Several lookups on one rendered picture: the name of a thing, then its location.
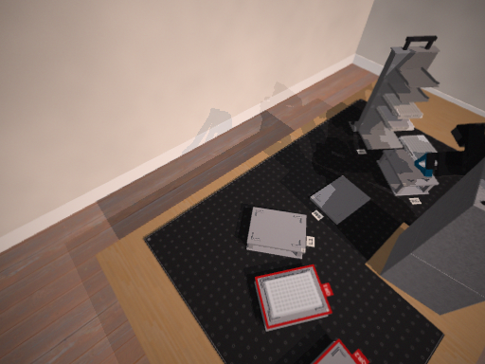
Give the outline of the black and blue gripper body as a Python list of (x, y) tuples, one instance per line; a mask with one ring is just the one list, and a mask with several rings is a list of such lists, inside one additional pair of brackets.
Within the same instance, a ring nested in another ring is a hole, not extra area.
[(435, 170), (435, 176), (464, 176), (467, 171), (465, 169), (465, 164), (468, 159), (473, 156), (469, 155), (464, 161), (463, 166), (445, 165), (446, 152), (441, 153), (428, 153), (426, 155), (426, 169), (435, 169), (435, 160), (438, 160), (437, 169)]

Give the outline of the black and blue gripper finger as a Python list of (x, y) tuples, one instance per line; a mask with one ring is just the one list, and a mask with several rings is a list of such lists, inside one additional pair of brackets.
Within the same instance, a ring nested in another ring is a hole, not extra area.
[[(415, 160), (414, 161), (414, 166), (416, 166), (424, 176), (432, 176), (433, 175), (433, 170), (427, 170), (426, 169), (426, 155), (428, 153), (424, 154), (422, 157), (420, 157), (419, 159)], [(425, 160), (425, 168), (422, 167), (421, 165), (419, 165), (420, 162), (424, 161)]]

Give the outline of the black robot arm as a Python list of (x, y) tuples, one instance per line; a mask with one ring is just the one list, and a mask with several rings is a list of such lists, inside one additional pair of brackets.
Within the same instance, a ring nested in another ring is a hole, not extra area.
[(466, 158), (473, 155), (465, 164), (468, 173), (485, 157), (485, 123), (460, 124), (451, 134), (458, 146), (464, 147), (464, 151), (446, 152), (445, 165), (463, 166)]

